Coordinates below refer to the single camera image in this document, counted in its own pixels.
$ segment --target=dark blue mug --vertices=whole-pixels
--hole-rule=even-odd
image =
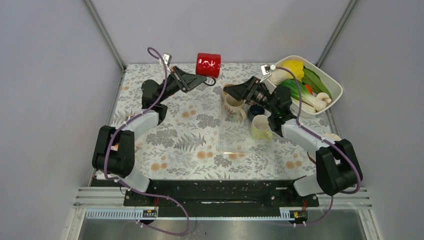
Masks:
[[[261,107],[261,106],[259,106],[259,105],[255,104],[255,105],[252,105],[252,106],[249,108],[249,112],[247,113],[247,118],[248,118],[250,121],[253,121],[253,118],[254,118],[255,116],[257,116],[257,115],[262,115],[262,114],[264,114],[264,113],[265,113],[265,109],[264,109],[263,107]]]

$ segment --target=table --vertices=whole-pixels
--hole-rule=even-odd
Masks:
[[[221,90],[224,84],[241,84],[259,76],[264,63],[223,63],[215,86],[199,85],[188,93],[177,92],[162,103],[165,120],[135,141],[135,168],[151,179],[295,179],[315,173],[315,165],[299,145],[277,135],[272,154],[223,154],[219,149]],[[194,73],[194,63],[177,64]],[[129,64],[113,115],[113,126],[122,125],[142,110],[142,84],[164,78],[159,64]],[[325,113],[301,122],[318,133],[330,133]]]

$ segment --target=pale yellow mug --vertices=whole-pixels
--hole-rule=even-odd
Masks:
[[[243,121],[246,119],[246,112],[243,109],[244,101],[237,101],[234,97],[227,94],[224,99],[224,109],[230,121]]]
[[[252,120],[250,133],[255,139],[273,139],[273,134],[268,125],[268,117],[265,115],[256,115]]]

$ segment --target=mug handle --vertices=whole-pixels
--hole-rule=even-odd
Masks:
[[[240,119],[241,121],[245,120],[245,119],[246,119],[246,113],[245,113],[245,110],[243,110],[243,108],[241,108],[241,109],[239,110],[239,112],[240,112],[240,114],[241,114],[241,118],[240,118],[240,117],[238,117],[238,119]]]
[[[266,135],[263,136],[264,139],[266,139],[266,140],[273,139],[274,136],[273,136],[273,134],[270,131],[266,131],[265,133],[266,133]]]

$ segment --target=floral mug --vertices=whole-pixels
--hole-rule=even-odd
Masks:
[[[234,97],[227,94],[224,99],[224,109],[228,115],[228,118],[233,121],[243,121],[246,119],[246,112],[243,109],[245,105],[244,101],[237,101]]]

